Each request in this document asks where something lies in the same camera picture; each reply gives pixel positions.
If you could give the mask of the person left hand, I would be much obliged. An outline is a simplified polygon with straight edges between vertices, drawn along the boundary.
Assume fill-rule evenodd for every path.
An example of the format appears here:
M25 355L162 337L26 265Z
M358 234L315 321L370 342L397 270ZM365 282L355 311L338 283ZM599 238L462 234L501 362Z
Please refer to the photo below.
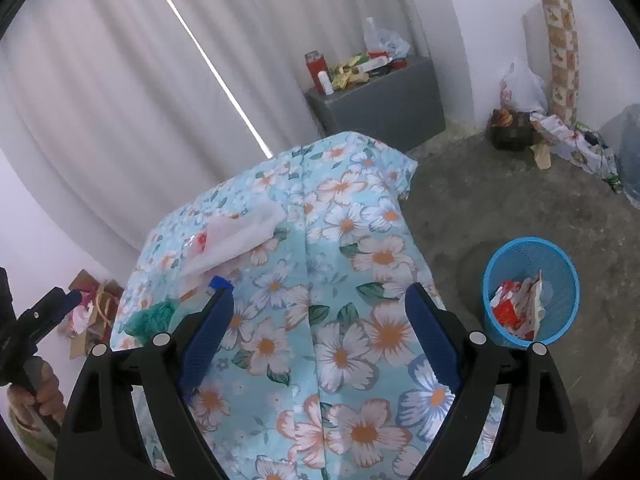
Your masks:
M35 428L35 413L43 417L50 416L61 425L66 407L58 376L54 374L51 365L43 359L33 358L29 361L29 366L39 373L39 379L36 380L37 388L34 393L30 393L19 385L9 386L6 395L12 414L22 426L27 428Z

